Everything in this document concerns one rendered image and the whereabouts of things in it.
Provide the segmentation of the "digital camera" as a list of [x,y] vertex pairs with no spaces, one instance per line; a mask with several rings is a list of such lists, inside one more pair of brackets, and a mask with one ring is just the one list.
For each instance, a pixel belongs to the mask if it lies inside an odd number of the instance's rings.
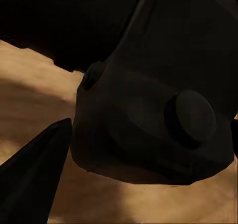
[[191,185],[234,160],[238,0],[0,0],[0,39],[71,73],[78,166]]

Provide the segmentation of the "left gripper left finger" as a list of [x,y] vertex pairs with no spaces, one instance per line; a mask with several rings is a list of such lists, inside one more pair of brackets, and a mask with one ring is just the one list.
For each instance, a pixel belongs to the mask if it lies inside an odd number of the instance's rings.
[[57,121],[0,165],[0,224],[46,224],[72,139]]

